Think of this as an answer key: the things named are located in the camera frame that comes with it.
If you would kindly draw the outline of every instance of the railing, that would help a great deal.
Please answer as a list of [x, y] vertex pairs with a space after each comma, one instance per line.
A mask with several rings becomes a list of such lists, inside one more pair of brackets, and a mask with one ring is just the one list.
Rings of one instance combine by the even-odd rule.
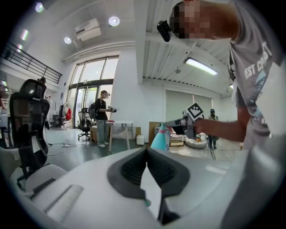
[[56, 84], [59, 83], [59, 79], [62, 76], [61, 73], [46, 66], [41, 61], [38, 61], [37, 59], [30, 56], [28, 53], [19, 49], [16, 45], [10, 42], [7, 43], [1, 56], [5, 60], [8, 60], [30, 72], [33, 72], [40, 77], [45, 77], [47, 80]]

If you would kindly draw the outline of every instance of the gray t-shirt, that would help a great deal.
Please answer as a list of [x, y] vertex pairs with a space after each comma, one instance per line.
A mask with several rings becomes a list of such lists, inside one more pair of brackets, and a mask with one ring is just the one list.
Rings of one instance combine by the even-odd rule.
[[250, 3], [231, 0], [230, 4], [240, 21], [240, 32], [231, 41], [228, 71], [237, 82], [236, 106], [246, 106], [251, 115], [244, 139], [244, 149], [249, 149], [261, 145], [270, 134], [256, 99], [272, 63], [280, 66], [284, 52], [268, 22]]

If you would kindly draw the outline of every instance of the person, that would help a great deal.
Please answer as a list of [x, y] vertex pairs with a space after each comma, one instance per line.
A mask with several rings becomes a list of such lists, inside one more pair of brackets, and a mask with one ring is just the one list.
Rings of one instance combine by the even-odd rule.
[[95, 114], [97, 124], [97, 145], [105, 148], [109, 143], [107, 142], [108, 137], [108, 125], [106, 124], [107, 115], [106, 112], [111, 112], [111, 109], [106, 109], [105, 98], [109, 93], [105, 90], [101, 91], [100, 97], [95, 101]]
[[37, 79], [38, 81], [40, 81], [42, 84], [46, 84], [46, 78], [42, 77], [40, 79]]
[[2, 107], [2, 110], [6, 110], [6, 106], [3, 101], [4, 95], [5, 95], [5, 87], [3, 85], [0, 85], [0, 107]]
[[46, 84], [46, 78], [45, 77], [38, 79], [38, 81], [40, 81], [42, 84]]
[[[210, 110], [210, 116], [209, 119], [213, 119], [213, 120], [218, 120], [218, 116], [215, 115], [215, 110], [211, 109]], [[216, 149], [216, 141], [217, 141], [217, 137], [209, 135], [209, 147], [212, 147], [212, 143], [214, 142], [214, 149]]]
[[270, 132], [256, 106], [272, 65], [281, 66], [284, 51], [265, 18], [247, 1], [228, 4], [184, 0], [170, 17], [178, 38], [229, 39], [229, 76], [233, 81], [237, 120], [197, 119], [198, 133], [244, 143], [244, 149], [262, 145]]

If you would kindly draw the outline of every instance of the red bag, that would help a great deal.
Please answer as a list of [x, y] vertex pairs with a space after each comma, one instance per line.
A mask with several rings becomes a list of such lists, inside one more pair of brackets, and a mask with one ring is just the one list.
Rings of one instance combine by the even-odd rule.
[[71, 109], [69, 108], [69, 109], [67, 110], [66, 120], [68, 121], [68, 120], [70, 120], [71, 118], [72, 118], [72, 111], [71, 111]]

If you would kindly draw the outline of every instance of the black t-shirt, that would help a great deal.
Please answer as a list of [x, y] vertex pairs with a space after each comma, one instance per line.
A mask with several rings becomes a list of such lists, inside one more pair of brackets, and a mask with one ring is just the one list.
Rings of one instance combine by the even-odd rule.
[[[104, 100], [101, 100], [98, 98], [95, 101], [95, 109], [106, 109], [106, 102]], [[98, 116], [96, 117], [97, 120], [107, 120], [107, 115], [105, 112], [100, 112], [99, 110], [97, 111]]]

